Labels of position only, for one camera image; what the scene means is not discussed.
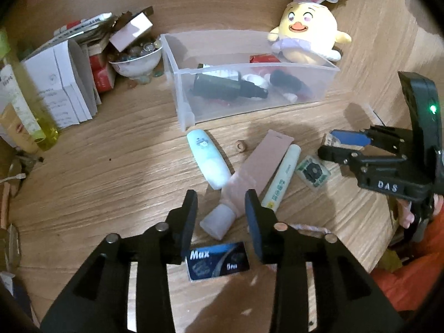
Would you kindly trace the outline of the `right hand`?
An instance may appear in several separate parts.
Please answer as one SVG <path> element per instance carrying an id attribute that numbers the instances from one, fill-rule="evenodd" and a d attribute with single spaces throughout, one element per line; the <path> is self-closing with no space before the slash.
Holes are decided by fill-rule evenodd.
<path id="1" fill-rule="evenodd" d="M 442 195 L 434 195 L 434 210 L 433 216 L 437 216 L 440 214 L 440 211 L 443 207 L 443 196 Z M 408 229 L 409 226 L 414 223 L 415 217 L 414 214 L 410 211 L 411 203 L 407 200 L 397 199 L 397 212 L 398 212 L 398 223 L 404 228 Z"/>

